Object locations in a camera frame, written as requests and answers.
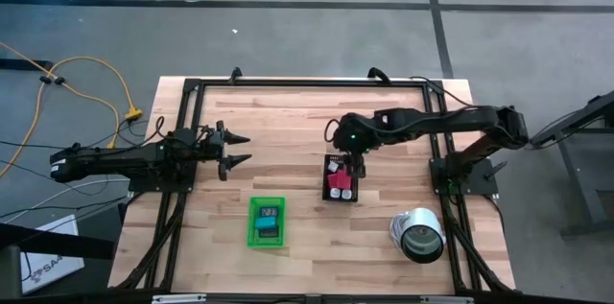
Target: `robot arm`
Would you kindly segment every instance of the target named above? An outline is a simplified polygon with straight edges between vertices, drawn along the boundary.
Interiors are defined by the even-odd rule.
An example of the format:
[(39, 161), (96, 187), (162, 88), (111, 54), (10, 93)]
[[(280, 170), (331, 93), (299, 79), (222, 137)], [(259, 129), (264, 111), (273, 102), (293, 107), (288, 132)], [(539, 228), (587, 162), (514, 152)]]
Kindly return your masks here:
[(201, 136), (204, 138), (200, 140), (190, 129), (177, 129), (156, 143), (140, 147), (110, 150), (75, 144), (51, 155), (51, 178), (65, 183), (88, 175), (117, 174), (137, 182), (149, 181), (159, 188), (158, 182), (181, 182), (187, 176), (187, 167), (198, 161), (218, 161), (218, 176), (226, 180), (226, 171), (251, 157), (224, 155), (224, 143), (233, 145), (249, 139), (234, 135), (222, 121), (215, 129), (204, 128)]
[(484, 136), (462, 152), (446, 156), (449, 175), (460, 175), (501, 148), (520, 149), (528, 142), (523, 115), (511, 107), (467, 106), (450, 112), (391, 108), (373, 118), (347, 113), (339, 121), (333, 146), (347, 152), (350, 173), (365, 176), (363, 154), (384, 145), (412, 141), (425, 133), (480, 130)]

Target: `black box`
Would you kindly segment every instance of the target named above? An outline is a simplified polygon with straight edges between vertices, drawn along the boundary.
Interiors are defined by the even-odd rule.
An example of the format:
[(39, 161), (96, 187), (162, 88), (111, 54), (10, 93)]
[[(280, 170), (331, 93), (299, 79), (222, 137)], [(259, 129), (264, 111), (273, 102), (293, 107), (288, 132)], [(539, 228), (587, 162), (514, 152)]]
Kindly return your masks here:
[(330, 170), (328, 170), (328, 164), (334, 161), (339, 164), (339, 169), (345, 167), (343, 164), (343, 156), (342, 155), (333, 155), (326, 154), (324, 156), (324, 176), (322, 182), (322, 199), (327, 201), (335, 201), (335, 202), (358, 202), (358, 178), (352, 177), (352, 184), (350, 190), (352, 191), (351, 199), (343, 199), (339, 197), (338, 199), (330, 197), (330, 189), (328, 186), (328, 175), (334, 174)]

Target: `green container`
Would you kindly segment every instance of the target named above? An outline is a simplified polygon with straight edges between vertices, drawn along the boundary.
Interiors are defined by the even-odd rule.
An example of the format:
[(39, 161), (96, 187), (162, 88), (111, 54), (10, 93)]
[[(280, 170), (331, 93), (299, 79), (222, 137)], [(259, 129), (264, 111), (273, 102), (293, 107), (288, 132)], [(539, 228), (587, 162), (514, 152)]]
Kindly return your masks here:
[[(277, 237), (261, 238), (255, 228), (260, 208), (277, 208)], [(286, 221), (286, 199), (275, 197), (251, 198), (249, 200), (248, 247), (282, 247), (284, 245), (284, 224)]]

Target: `concrete floor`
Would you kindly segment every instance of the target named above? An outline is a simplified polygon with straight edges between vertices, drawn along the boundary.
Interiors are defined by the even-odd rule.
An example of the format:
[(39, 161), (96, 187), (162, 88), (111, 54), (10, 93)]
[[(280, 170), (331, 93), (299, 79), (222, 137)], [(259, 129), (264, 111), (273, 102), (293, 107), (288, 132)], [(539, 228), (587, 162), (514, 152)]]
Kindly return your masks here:
[[(614, 4), (614, 0), (440, 1)], [(442, 18), (455, 78), (470, 80), (474, 100), (480, 104), (516, 105), (525, 114), (531, 133), (612, 89), (614, 14), (445, 12)], [(90, 55), (107, 59), (124, 73), (135, 102), (146, 115), (162, 75), (228, 75), (234, 66), (240, 66), (250, 76), (362, 77), (369, 67), (377, 66), (392, 77), (441, 77), (430, 12), (0, 5), (0, 40), (32, 58)], [(10, 56), (0, 50), (0, 57)], [(119, 82), (102, 67), (74, 63), (61, 73), (75, 87), (126, 109)], [(36, 73), (0, 73), (0, 103), (9, 106), (0, 111), (3, 140), (20, 142), (28, 129), (37, 78)], [(83, 102), (56, 86), (47, 89), (43, 102), (32, 143), (67, 146), (112, 133), (112, 115), (103, 106)], [(86, 132), (79, 134), (77, 129)], [(8, 160), (12, 152), (13, 148), (1, 146), (0, 159)], [(18, 164), (46, 174), (47, 156), (52, 152), (27, 149)], [(561, 227), (577, 222), (582, 214), (558, 150), (500, 152), (495, 157), (509, 162), (498, 181), (517, 288), (611, 301), (613, 239), (601, 236), (564, 242), (558, 235)], [(11, 169), (0, 180), (0, 213), (30, 206), (64, 188)], [(113, 199), (125, 190), (126, 186), (109, 184), (94, 199), (67, 194), (54, 204)], [(16, 223), (37, 226), (65, 214), (36, 211)]]

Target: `wooden table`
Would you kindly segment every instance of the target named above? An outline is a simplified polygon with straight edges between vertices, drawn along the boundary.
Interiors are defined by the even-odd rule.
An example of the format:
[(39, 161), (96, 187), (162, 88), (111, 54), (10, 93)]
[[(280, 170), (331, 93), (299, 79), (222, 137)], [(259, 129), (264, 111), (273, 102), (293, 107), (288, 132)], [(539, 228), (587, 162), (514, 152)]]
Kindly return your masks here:
[[(160, 78), (148, 134), (158, 116), (166, 119), (164, 129), (175, 127), (184, 79)], [(467, 81), (446, 80), (444, 85), (471, 102)], [(449, 97), (447, 104), (460, 107)], [(323, 156), (330, 148), (323, 140), (328, 120), (349, 111), (372, 116), (374, 109), (388, 107), (423, 109), (422, 94), (411, 88), (207, 88), (201, 124), (224, 120), (228, 129), (251, 138), (228, 146), (227, 152), (251, 153), (253, 158), (233, 169), (226, 182), (218, 180), (216, 162), (199, 164), (183, 220), (173, 291), (453, 293), (447, 251), (434, 263), (419, 265), (395, 249), (389, 235), (390, 219), (397, 213), (427, 207), (441, 215), (427, 166), (432, 157), (428, 137), (368, 154), (358, 203), (321, 199)], [(188, 113), (186, 127), (191, 119)], [(455, 134), (457, 149), (479, 136)], [(246, 247), (248, 202), (254, 196), (286, 198), (283, 248)], [(124, 280), (151, 244), (159, 201), (158, 193), (149, 193), (130, 206), (109, 285)], [(513, 287), (497, 212), (482, 197), (467, 197), (466, 204), (476, 248)], [(466, 257), (459, 248), (469, 286)], [(165, 255), (163, 250), (158, 281)]]

